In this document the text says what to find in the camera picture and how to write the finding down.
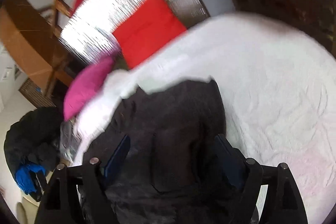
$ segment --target pink pillow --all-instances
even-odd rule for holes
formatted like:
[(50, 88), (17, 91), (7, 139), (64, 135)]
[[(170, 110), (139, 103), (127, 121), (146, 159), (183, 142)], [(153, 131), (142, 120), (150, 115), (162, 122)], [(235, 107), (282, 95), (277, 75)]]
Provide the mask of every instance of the pink pillow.
[(111, 72), (114, 60), (105, 57), (98, 64), (82, 70), (71, 83), (64, 98), (64, 120), (77, 115), (103, 86), (106, 76)]

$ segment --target black garment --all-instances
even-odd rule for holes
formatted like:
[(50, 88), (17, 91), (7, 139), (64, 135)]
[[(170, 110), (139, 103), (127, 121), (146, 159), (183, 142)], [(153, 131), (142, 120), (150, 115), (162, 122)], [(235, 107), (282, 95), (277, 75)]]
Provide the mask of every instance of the black garment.
[(122, 100), (83, 162), (103, 158), (115, 134), (128, 134), (129, 154), (105, 191), (121, 224), (223, 224), (229, 214), (224, 203), (235, 191), (222, 183), (211, 149), (222, 133), (225, 114), (214, 80), (184, 81), (151, 95), (137, 89)]
[(25, 114), (6, 134), (4, 152), (8, 168), (16, 172), (26, 160), (54, 170), (58, 163), (60, 125), (63, 115), (55, 107), (41, 107)]

